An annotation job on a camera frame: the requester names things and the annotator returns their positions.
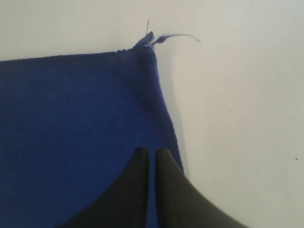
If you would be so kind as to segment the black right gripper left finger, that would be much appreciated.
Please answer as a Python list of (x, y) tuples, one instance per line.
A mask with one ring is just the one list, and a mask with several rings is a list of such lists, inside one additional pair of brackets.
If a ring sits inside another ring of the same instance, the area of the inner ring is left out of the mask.
[(146, 148), (137, 148), (114, 183), (89, 207), (60, 228), (143, 228), (149, 196), (150, 160)]

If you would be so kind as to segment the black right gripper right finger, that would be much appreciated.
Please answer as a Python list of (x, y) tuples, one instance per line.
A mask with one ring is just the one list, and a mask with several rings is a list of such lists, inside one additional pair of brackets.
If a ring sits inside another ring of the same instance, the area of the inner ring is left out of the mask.
[(160, 228), (245, 227), (207, 200), (165, 148), (155, 154), (155, 197)]

